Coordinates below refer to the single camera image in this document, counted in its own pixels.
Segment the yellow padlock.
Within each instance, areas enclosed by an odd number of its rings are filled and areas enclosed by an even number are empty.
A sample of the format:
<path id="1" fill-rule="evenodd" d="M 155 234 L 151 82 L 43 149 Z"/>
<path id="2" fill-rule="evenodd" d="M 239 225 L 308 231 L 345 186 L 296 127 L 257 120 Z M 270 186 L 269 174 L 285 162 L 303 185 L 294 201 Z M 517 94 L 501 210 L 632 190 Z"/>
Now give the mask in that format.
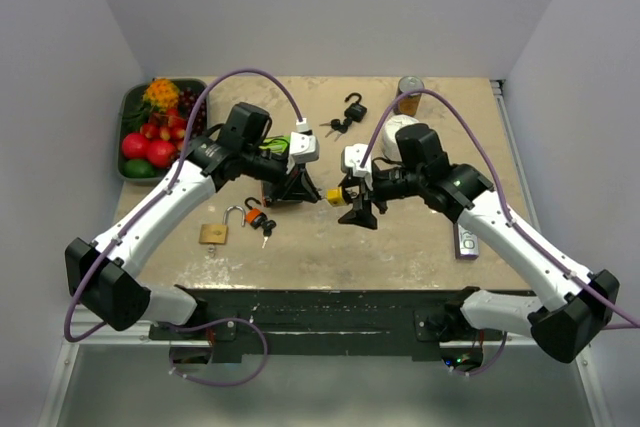
<path id="1" fill-rule="evenodd" d="M 332 207 L 342 207 L 348 204 L 344 190 L 341 187 L 329 189 L 326 192 L 326 200 Z"/>

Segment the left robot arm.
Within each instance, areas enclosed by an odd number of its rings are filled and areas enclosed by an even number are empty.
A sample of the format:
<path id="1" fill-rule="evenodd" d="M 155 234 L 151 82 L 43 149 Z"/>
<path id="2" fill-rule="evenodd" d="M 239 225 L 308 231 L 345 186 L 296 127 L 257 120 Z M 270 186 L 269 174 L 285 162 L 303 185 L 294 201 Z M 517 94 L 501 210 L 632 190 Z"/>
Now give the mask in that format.
<path id="1" fill-rule="evenodd" d="M 93 241 L 74 239 L 64 253 L 69 292 L 116 331 L 141 320 L 169 323 L 185 339 L 200 337 L 207 315 L 186 290 L 150 287 L 137 277 L 165 238 L 196 207 L 240 176 L 285 187 L 301 202 L 320 195 L 306 165 L 319 158 L 307 119 L 297 121 L 282 155 L 263 149 L 272 125 L 269 113 L 241 102 L 227 120 L 191 140 L 186 157 L 118 223 Z"/>

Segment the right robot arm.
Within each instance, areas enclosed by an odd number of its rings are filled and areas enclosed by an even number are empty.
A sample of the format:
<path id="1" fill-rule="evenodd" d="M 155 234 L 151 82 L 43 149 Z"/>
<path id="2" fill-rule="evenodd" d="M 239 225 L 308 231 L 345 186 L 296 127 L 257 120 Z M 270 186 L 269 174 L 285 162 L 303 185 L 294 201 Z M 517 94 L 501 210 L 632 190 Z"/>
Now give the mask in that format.
<path id="1" fill-rule="evenodd" d="M 426 124 L 395 135 L 400 162 L 381 170 L 366 156 L 366 145 L 344 148 L 337 204 L 349 205 L 339 221 L 376 229 L 374 208 L 419 197 L 487 244 L 531 288 L 529 296 L 467 287 L 425 324 L 442 341 L 469 339 L 478 330 L 496 330 L 533 339 L 551 358 L 572 362 L 611 321 L 619 281 L 571 260 L 508 205 L 496 187 L 468 164 L 452 164 L 438 134 Z"/>

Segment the razor box green black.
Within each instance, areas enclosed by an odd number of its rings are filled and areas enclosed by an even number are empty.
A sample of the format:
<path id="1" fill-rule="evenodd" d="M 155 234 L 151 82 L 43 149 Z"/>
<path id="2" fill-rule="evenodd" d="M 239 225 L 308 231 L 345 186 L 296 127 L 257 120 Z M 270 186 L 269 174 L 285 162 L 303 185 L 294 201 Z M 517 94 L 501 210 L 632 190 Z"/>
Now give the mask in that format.
<path id="1" fill-rule="evenodd" d="M 289 146 L 290 136 L 280 135 L 265 138 L 259 148 L 266 152 L 270 157 L 283 159 L 288 156 Z"/>

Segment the orange padlock with keys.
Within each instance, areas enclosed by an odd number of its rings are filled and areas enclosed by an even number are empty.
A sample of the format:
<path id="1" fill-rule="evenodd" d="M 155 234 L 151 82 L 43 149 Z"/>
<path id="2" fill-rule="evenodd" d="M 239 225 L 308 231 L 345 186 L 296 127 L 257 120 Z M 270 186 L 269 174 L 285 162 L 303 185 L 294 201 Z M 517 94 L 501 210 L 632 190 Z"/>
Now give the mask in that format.
<path id="1" fill-rule="evenodd" d="M 244 204 L 247 209 L 245 221 L 254 230 L 262 230 L 263 241 L 261 248 L 264 249 L 277 227 L 277 223 L 262 210 L 262 202 L 257 198 L 247 197 Z"/>

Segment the white toilet paper roll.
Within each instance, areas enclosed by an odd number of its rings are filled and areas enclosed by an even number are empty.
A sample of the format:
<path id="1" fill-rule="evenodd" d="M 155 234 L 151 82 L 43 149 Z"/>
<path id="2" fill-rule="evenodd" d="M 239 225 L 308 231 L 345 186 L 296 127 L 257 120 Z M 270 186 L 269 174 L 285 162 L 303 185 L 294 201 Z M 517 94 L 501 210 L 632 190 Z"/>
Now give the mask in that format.
<path id="1" fill-rule="evenodd" d="M 381 131 L 381 152 L 387 159 L 401 160 L 396 134 L 400 129 L 417 123 L 415 117 L 404 114 L 393 115 L 385 122 Z"/>

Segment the black padlock with keys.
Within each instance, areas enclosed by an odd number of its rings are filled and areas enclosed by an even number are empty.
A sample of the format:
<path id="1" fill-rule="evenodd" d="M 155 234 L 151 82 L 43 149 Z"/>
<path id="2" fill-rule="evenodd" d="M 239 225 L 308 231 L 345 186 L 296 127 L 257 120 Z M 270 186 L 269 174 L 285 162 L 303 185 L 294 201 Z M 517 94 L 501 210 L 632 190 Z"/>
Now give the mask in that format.
<path id="1" fill-rule="evenodd" d="M 335 134 L 335 139 L 344 135 L 354 123 L 361 123 L 366 114 L 368 108 L 362 104 L 362 95 L 358 92 L 352 92 L 346 96 L 344 102 L 347 104 L 343 113 L 342 119 L 331 119 L 329 122 L 322 123 L 322 126 L 329 128 L 329 131 L 325 135 L 326 138 Z"/>

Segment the tin can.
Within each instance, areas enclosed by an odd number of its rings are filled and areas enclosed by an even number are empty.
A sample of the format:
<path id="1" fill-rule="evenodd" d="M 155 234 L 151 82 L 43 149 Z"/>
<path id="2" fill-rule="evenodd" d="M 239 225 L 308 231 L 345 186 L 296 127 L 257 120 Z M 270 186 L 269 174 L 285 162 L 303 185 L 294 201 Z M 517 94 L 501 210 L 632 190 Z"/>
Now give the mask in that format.
<path id="1" fill-rule="evenodd" d="M 421 101 L 420 90 L 424 89 L 423 81 L 415 76 L 405 76 L 399 79 L 396 89 L 396 96 L 406 94 L 393 109 L 396 115 L 407 115 L 415 117 Z"/>

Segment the brass padlock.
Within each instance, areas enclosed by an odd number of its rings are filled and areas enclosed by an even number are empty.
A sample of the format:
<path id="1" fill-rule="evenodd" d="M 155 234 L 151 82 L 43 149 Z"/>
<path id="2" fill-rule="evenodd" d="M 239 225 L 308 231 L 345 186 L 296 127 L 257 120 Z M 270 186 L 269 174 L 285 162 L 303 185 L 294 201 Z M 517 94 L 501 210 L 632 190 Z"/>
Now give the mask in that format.
<path id="1" fill-rule="evenodd" d="M 246 224 L 246 210 L 240 205 L 227 207 L 220 223 L 201 225 L 198 243 L 206 247 L 209 255 L 215 256 L 218 247 L 226 244 L 229 235 L 229 217 L 234 211 L 240 213 L 240 226 L 244 227 Z"/>

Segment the purple toothpaste box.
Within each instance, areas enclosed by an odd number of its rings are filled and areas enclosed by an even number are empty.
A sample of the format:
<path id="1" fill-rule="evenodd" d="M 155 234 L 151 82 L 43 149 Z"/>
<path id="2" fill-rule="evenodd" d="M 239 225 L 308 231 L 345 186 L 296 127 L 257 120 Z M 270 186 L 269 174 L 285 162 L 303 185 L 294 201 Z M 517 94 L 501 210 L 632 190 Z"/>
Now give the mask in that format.
<path id="1" fill-rule="evenodd" d="M 456 260 L 475 261 L 480 255 L 478 237 L 467 228 L 453 225 L 453 246 Z"/>

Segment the fruit tray dark green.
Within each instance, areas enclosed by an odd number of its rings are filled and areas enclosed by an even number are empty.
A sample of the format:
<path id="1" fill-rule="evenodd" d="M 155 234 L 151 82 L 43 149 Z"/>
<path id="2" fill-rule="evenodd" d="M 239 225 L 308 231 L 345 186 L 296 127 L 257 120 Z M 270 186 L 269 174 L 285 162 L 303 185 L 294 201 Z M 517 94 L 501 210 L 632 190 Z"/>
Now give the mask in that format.
<path id="1" fill-rule="evenodd" d="M 186 141 L 205 132 L 208 106 L 196 104 L 205 87 L 195 78 L 156 78 L 129 89 L 118 115 L 116 160 L 123 180 L 156 183 Z"/>

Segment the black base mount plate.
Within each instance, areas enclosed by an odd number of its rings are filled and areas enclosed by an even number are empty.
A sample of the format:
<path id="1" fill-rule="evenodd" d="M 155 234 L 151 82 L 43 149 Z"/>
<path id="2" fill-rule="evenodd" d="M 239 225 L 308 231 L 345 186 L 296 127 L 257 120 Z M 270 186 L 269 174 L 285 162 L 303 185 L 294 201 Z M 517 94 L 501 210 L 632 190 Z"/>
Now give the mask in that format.
<path id="1" fill-rule="evenodd" d="M 194 289 L 186 331 L 153 326 L 153 340 L 213 343 L 216 363 L 243 355 L 395 356 L 437 361 L 475 329 L 455 313 L 459 291 Z"/>

